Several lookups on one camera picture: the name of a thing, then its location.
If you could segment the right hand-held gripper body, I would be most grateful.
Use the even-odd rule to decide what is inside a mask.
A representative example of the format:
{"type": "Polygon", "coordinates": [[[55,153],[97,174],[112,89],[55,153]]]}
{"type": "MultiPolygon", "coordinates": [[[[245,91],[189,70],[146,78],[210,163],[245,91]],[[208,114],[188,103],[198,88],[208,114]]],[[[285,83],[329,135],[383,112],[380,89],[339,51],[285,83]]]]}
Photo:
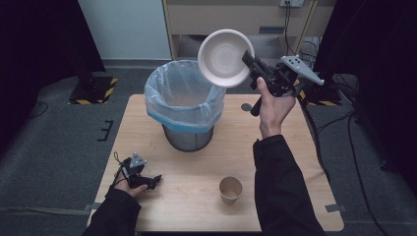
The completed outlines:
{"type": "Polygon", "coordinates": [[[299,56],[282,56],[274,67],[264,62],[263,64],[266,75],[262,78],[270,94],[275,97],[288,95],[296,97],[307,83],[319,86],[325,83],[299,56]]]}

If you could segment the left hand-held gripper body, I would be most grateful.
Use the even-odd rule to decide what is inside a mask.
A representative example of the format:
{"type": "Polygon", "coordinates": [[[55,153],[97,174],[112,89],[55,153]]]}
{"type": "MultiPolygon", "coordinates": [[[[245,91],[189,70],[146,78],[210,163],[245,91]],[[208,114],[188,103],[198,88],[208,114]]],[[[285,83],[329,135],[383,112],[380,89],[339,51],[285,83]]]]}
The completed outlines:
{"type": "Polygon", "coordinates": [[[122,161],[122,173],[127,179],[128,185],[131,189],[138,188],[142,185],[147,185],[148,187],[151,186],[151,179],[141,175],[146,163],[147,161],[136,152],[134,152],[131,157],[122,161]]]}

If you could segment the white paper bowl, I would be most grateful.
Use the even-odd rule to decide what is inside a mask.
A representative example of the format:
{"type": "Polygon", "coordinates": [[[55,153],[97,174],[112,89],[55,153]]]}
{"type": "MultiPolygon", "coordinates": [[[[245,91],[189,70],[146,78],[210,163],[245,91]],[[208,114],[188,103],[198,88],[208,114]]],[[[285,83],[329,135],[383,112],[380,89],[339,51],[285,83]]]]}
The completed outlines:
{"type": "Polygon", "coordinates": [[[220,29],[211,33],[198,52],[198,65],[202,75],[221,88],[235,88],[249,76],[250,69],[242,61],[248,52],[255,55],[249,38],[234,29],[220,29]]]}

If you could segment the metal mesh trash can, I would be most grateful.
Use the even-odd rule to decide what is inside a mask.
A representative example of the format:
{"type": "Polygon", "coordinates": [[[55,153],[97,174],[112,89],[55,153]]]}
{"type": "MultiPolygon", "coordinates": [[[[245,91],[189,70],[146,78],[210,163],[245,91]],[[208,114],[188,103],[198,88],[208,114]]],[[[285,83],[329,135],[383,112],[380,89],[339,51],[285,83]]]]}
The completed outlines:
{"type": "Polygon", "coordinates": [[[211,141],[213,129],[204,133],[172,131],[162,126],[165,138],[176,149],[185,152],[198,151],[205,148],[211,141]]]}

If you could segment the clear blue plastic trash bag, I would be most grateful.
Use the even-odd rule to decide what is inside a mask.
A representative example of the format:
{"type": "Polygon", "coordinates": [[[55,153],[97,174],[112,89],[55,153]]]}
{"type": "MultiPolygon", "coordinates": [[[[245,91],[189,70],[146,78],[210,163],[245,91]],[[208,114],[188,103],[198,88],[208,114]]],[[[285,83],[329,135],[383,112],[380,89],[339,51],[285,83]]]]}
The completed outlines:
{"type": "Polygon", "coordinates": [[[148,115],[176,132],[205,133],[219,120],[226,89],[208,82],[197,61],[171,61],[145,84],[148,115]]]}

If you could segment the person's left hand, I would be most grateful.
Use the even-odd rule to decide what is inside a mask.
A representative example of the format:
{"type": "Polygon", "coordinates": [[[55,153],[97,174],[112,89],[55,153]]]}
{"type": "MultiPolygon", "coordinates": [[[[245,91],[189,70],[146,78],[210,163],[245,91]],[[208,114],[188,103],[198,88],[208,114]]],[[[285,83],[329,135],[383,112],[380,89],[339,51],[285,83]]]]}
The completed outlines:
{"type": "Polygon", "coordinates": [[[129,186],[129,183],[122,172],[120,172],[117,175],[117,178],[116,178],[115,183],[113,184],[113,187],[117,190],[126,192],[134,199],[137,199],[140,196],[140,194],[143,193],[148,188],[147,185],[141,185],[137,188],[132,189],[129,186]]]}

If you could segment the person's right hand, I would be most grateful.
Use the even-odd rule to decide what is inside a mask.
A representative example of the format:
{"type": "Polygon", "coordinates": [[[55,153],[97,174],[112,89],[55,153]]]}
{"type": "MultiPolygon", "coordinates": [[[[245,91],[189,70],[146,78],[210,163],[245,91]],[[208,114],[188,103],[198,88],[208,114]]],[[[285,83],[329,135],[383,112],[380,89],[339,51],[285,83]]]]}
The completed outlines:
{"type": "Polygon", "coordinates": [[[295,106],[295,98],[291,95],[275,97],[268,91],[262,77],[257,78],[262,104],[260,108],[260,132],[263,139],[280,135],[282,123],[291,109],[295,106]]]}

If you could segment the striped black stand base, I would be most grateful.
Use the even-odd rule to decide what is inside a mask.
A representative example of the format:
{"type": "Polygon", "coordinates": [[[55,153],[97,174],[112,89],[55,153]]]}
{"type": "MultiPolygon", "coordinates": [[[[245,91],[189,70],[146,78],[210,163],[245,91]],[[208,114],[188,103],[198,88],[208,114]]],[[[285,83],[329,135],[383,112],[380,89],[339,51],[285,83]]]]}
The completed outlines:
{"type": "Polygon", "coordinates": [[[78,81],[69,97],[70,104],[106,103],[113,93],[118,80],[113,77],[92,77],[87,81],[78,81]]]}
{"type": "Polygon", "coordinates": [[[336,106],[341,104],[338,87],[333,80],[326,80],[322,86],[307,83],[299,93],[304,105],[336,106]]]}

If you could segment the black floor tape mark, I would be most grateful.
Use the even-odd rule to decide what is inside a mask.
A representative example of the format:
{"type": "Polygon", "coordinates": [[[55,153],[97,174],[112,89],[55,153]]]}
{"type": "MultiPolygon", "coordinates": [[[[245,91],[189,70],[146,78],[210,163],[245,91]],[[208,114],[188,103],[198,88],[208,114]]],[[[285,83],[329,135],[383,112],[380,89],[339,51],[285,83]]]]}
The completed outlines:
{"type": "Polygon", "coordinates": [[[114,121],[113,120],[105,120],[104,123],[106,124],[105,128],[101,129],[101,132],[103,133],[103,136],[99,139],[97,139],[98,142],[106,142],[108,140],[108,137],[111,133],[114,121]]]}

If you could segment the light wooden cabinet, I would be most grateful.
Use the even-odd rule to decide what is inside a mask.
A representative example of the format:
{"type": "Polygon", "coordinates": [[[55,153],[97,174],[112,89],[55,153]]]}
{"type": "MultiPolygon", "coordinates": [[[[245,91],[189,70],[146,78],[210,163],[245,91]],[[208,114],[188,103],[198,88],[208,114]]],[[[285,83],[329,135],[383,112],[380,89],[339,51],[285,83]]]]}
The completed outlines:
{"type": "Polygon", "coordinates": [[[279,1],[162,0],[172,57],[178,57],[184,35],[223,29],[275,34],[283,48],[297,53],[305,37],[324,35],[337,0],[304,0],[301,8],[282,8],[279,1]]]}

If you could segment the brown paper cup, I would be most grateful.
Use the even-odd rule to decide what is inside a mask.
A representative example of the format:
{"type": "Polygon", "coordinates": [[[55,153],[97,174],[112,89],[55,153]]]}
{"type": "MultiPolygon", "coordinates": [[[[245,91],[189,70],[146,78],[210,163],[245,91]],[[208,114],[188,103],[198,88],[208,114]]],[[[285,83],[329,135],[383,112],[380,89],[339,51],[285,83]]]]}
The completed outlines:
{"type": "Polygon", "coordinates": [[[232,205],[240,198],[243,186],[236,177],[227,176],[220,181],[219,192],[222,201],[227,205],[232,205]]]}

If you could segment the black curtain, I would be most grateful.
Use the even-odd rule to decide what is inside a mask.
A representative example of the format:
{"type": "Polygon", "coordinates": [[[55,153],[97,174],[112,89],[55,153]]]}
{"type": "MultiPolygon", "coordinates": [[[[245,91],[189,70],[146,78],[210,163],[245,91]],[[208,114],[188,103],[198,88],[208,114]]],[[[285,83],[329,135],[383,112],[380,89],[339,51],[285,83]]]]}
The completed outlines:
{"type": "Polygon", "coordinates": [[[0,0],[0,154],[43,87],[103,70],[79,0],[0,0]]]}
{"type": "Polygon", "coordinates": [[[417,0],[336,0],[315,70],[356,76],[364,126],[417,197],[417,0]]]}

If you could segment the grey wall power outlet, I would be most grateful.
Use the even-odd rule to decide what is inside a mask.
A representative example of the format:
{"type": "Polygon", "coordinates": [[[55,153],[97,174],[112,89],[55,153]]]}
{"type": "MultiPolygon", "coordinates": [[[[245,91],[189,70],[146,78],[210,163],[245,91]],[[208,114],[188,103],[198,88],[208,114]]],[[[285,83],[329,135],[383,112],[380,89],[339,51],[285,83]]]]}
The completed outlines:
{"type": "Polygon", "coordinates": [[[279,6],[282,8],[301,8],[304,0],[280,0],[279,6]]]}

